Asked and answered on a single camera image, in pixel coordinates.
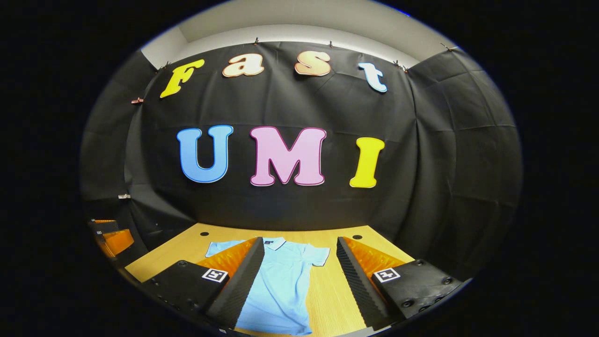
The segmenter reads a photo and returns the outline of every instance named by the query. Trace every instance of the table surface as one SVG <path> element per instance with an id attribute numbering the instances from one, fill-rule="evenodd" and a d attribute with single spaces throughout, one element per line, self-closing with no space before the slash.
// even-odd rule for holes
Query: table surface
<path id="1" fill-rule="evenodd" d="M 354 235 L 362 236 L 359 242 L 406 263 L 414 260 L 369 226 L 316 231 L 263 231 L 198 223 L 140 257 L 125 269 L 140 282 L 144 282 L 179 260 L 197 263 L 205 259 L 210 242 L 248 240 L 256 236 L 284 237 L 291 242 L 328 247 L 331 249 L 331 255 L 325 265 L 312 266 L 310 269 L 310 288 L 306 298 L 312 328 L 312 334 L 309 336 L 339 336 L 366 328 L 336 255 L 337 238 L 352 238 Z M 289 336 L 236 330 L 260 337 Z"/>

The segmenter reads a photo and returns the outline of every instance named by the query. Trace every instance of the pink letter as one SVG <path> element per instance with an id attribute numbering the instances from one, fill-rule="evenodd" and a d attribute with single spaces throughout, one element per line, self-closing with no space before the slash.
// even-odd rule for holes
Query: pink letter
<path id="1" fill-rule="evenodd" d="M 325 177 L 320 173 L 320 147 L 326 138 L 326 131 L 318 128 L 303 129 L 291 150 L 287 149 L 281 134 L 275 127 L 257 127 L 250 131 L 256 140 L 256 174 L 250 179 L 252 185 L 270 186 L 274 177 L 270 175 L 273 164 L 283 184 L 289 182 L 295 166 L 299 163 L 299 173 L 294 178 L 298 185 L 320 185 Z"/>

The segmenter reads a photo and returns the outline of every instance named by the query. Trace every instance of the light blue polo shirt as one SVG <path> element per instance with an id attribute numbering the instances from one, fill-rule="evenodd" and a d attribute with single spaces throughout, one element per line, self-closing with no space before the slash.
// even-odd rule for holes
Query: light blue polo shirt
<path id="1" fill-rule="evenodd" d="M 329 248 L 263 237 L 264 259 L 241 309 L 236 328 L 304 336 L 312 333 L 305 299 L 310 286 L 310 268 L 324 266 Z M 245 240 L 212 242 L 211 257 Z"/>

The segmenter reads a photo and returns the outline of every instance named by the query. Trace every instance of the ceiling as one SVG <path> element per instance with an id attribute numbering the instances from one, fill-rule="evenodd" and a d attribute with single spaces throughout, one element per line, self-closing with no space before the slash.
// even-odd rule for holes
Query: ceiling
<path id="1" fill-rule="evenodd" d="M 406 14 L 369 0 L 232 0 L 179 24 L 188 43 L 233 29 L 296 24 L 361 35 L 422 61 L 455 47 L 445 36 Z"/>

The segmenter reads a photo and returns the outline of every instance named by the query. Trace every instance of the blue letter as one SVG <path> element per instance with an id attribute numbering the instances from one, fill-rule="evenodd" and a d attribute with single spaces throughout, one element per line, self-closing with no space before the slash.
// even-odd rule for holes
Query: blue letter
<path id="1" fill-rule="evenodd" d="M 379 76 L 383 77 L 383 73 L 375 68 L 372 63 L 358 63 L 358 66 L 364 69 L 364 72 L 366 73 L 366 81 L 368 81 L 368 84 L 373 87 L 374 90 L 380 92 L 387 91 L 387 86 L 379 82 Z"/>
<path id="2" fill-rule="evenodd" d="M 181 143 L 181 168 L 183 173 L 195 182 L 215 182 L 225 176 L 229 166 L 227 139 L 233 133 L 230 125 L 216 125 L 208 129 L 214 139 L 214 165 L 203 168 L 198 164 L 198 138 L 202 135 L 199 129 L 179 131 L 177 139 Z"/>

